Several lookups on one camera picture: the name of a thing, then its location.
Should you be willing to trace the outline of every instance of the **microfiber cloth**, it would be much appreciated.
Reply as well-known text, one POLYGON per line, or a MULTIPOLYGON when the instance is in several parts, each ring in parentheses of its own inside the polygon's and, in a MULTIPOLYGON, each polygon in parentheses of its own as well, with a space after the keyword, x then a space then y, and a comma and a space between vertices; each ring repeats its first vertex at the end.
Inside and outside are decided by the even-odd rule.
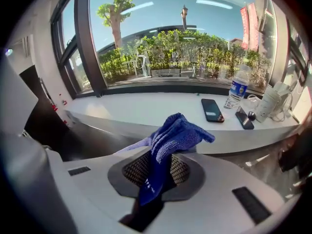
POLYGON ((151 136, 128 146, 120 152, 141 146, 151 146, 150 173, 139 191, 139 203, 145 205, 161 192, 168 175, 167 162, 176 150, 188 150, 202 140, 213 142, 215 137, 202 128, 189 123, 183 114, 169 116, 162 127, 151 136))

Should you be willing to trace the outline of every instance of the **street lamp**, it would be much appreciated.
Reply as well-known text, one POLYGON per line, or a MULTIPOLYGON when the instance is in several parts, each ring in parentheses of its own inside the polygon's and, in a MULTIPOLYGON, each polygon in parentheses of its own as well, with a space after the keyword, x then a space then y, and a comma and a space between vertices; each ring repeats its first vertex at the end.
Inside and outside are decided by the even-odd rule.
POLYGON ((185 5, 183 5, 183 9, 181 12, 181 16, 182 16, 182 22, 183 22, 183 29, 186 30, 186 16, 187 16, 187 11, 188 8, 185 7, 185 5))

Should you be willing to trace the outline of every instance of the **window ledge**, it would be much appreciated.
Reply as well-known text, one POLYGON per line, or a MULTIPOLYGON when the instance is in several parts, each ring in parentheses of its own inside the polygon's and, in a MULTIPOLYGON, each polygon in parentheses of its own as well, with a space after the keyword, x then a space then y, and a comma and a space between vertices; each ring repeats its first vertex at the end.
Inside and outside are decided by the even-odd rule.
MULTIPOLYGON (((169 115, 182 113, 189 122, 215 136, 212 144, 201 142, 197 152, 221 154, 263 147, 293 135, 298 123, 291 117, 283 122, 266 119, 254 121, 254 130, 244 130, 235 116, 236 110, 223 108, 227 96, 187 93, 140 93, 86 97, 72 101, 66 111, 80 122, 129 137, 145 138, 156 131, 169 115), (201 99, 214 99, 225 121, 207 122, 201 99)), ((242 107, 249 112, 244 102, 242 107)))

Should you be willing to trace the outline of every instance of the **black phone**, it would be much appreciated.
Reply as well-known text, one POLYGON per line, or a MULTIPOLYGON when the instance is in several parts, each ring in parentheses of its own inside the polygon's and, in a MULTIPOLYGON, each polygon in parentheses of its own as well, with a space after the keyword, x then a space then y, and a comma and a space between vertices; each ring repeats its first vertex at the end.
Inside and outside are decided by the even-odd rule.
POLYGON ((252 121, 241 107, 238 108, 235 115, 244 129, 254 129, 252 121))
POLYGON ((224 122, 223 115, 213 99, 201 99, 201 104, 204 108, 206 120, 209 122, 224 122))

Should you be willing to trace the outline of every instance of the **water bottle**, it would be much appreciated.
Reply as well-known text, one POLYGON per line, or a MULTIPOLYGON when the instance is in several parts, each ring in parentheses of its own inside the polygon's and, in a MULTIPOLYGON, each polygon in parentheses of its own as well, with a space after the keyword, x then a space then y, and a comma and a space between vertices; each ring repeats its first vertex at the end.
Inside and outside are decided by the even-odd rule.
POLYGON ((246 93, 247 87, 249 85, 249 70, 250 67, 241 64, 238 66, 239 71, 233 77, 232 86, 230 88, 229 97, 227 98, 224 107, 225 108, 234 108, 239 105, 242 98, 246 93))

